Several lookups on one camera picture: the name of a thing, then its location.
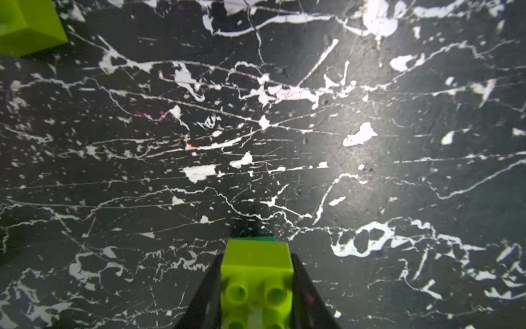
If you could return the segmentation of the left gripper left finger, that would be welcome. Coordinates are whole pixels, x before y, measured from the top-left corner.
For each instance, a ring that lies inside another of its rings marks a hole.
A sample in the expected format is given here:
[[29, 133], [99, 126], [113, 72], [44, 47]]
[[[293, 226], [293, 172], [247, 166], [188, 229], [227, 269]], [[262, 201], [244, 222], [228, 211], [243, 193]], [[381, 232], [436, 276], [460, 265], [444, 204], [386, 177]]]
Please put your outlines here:
[[221, 327], [221, 263], [223, 254], [215, 257], [201, 281], [190, 305], [175, 329]]

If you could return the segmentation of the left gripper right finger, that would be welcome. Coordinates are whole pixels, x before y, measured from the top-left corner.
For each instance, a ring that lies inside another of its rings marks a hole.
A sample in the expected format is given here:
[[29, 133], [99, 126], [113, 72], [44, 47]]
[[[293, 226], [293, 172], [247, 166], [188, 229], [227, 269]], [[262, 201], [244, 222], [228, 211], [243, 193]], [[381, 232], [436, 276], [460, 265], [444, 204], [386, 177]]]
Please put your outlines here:
[[298, 329], [340, 328], [316, 290], [299, 257], [296, 254], [292, 254], [291, 257], [294, 277], [290, 327]]

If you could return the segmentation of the dark green lego brick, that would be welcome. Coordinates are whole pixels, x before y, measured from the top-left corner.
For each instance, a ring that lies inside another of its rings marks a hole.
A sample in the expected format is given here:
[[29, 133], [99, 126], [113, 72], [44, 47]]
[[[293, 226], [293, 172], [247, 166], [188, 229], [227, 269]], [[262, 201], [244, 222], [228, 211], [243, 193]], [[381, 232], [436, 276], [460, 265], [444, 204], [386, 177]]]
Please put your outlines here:
[[238, 237], [241, 240], [248, 241], [266, 241], [266, 242], [276, 242], [276, 238], [273, 236], [262, 236], [262, 237]]

